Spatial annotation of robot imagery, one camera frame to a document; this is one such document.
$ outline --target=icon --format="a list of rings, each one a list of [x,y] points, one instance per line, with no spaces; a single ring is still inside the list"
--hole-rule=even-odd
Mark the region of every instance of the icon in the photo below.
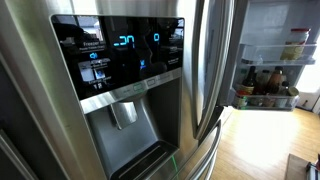
[[[95,75],[96,75],[97,79],[101,79],[101,78],[105,78],[106,77],[106,75],[104,74],[103,69],[95,69],[94,72],[95,72]]]
[[[101,89],[102,88],[102,84],[98,83],[98,88]]]
[[[144,59],[143,60],[140,60],[140,69],[143,69],[145,68],[145,63],[144,63]]]
[[[98,54],[97,53],[91,53],[90,55],[91,59],[97,59],[98,58]]]
[[[83,81],[89,82],[94,80],[94,74],[92,72],[90,61],[80,62],[78,63],[78,66],[79,66]]]

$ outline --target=black control panel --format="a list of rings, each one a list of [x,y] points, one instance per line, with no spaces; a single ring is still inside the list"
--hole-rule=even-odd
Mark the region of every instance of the black control panel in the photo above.
[[[182,66],[183,18],[55,15],[80,100]]]

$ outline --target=open refrigerator door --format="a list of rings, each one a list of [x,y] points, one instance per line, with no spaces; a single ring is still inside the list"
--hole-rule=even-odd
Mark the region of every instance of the open refrigerator door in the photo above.
[[[316,0],[238,2],[218,104],[292,111],[301,73],[316,62],[319,7]]]

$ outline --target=dispenser lever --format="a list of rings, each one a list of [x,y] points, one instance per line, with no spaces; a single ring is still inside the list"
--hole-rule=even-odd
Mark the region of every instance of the dispenser lever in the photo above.
[[[119,130],[129,126],[138,119],[133,102],[111,104],[112,114]]]

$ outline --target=stainless steel handle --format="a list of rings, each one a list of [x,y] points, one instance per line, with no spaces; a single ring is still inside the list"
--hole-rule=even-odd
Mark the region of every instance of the stainless steel handle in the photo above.
[[[223,0],[221,4],[222,16],[220,18],[221,29],[218,34],[218,49],[215,59],[216,73],[214,74],[213,81],[210,85],[209,95],[208,95],[208,105],[202,114],[201,121],[197,132],[195,134],[196,139],[201,139],[205,129],[207,128],[211,115],[213,113],[216,101],[219,95],[219,90],[222,82],[222,77],[224,74],[224,69],[226,65],[229,40],[231,36],[232,28],[232,18],[234,10],[234,0]]]
[[[205,171],[205,169],[208,167],[209,163],[214,163],[211,162],[213,160],[213,157],[215,156],[215,153],[217,151],[219,142],[220,142],[220,138],[221,138],[221,120],[219,119],[216,125],[217,128],[217,132],[216,132],[216,136],[214,138],[214,141],[212,143],[212,146],[207,154],[207,156],[203,159],[203,161],[201,162],[199,168],[193,173],[193,175],[191,176],[190,179],[199,179],[199,177],[202,175],[202,173]],[[209,167],[209,171],[213,170],[213,165],[210,165]]]
[[[0,129],[0,149],[7,155],[25,179],[38,179],[2,129]]]
[[[210,161],[209,169],[207,171],[206,177],[204,178],[205,180],[210,180],[211,175],[212,175],[212,171],[213,171],[213,168],[214,168],[214,164],[216,163],[216,159],[217,159],[217,152],[214,153],[213,158]]]
[[[204,106],[204,87],[205,87],[205,66],[206,66],[206,57],[205,54],[207,52],[207,42],[208,42],[208,27],[209,27],[209,19],[210,19],[210,7],[211,4],[214,4],[215,0],[204,0],[199,1],[199,13],[197,17],[201,19],[201,21],[198,21],[199,23],[199,29],[196,32],[199,32],[197,36],[195,35],[195,38],[197,38],[197,42],[199,44],[196,45],[197,54],[195,53],[195,59],[197,61],[194,61],[194,73],[197,76],[193,77],[194,82],[194,94],[195,94],[195,105],[196,105],[196,119],[197,119],[197,125],[200,123],[201,116],[202,116],[202,110]]]

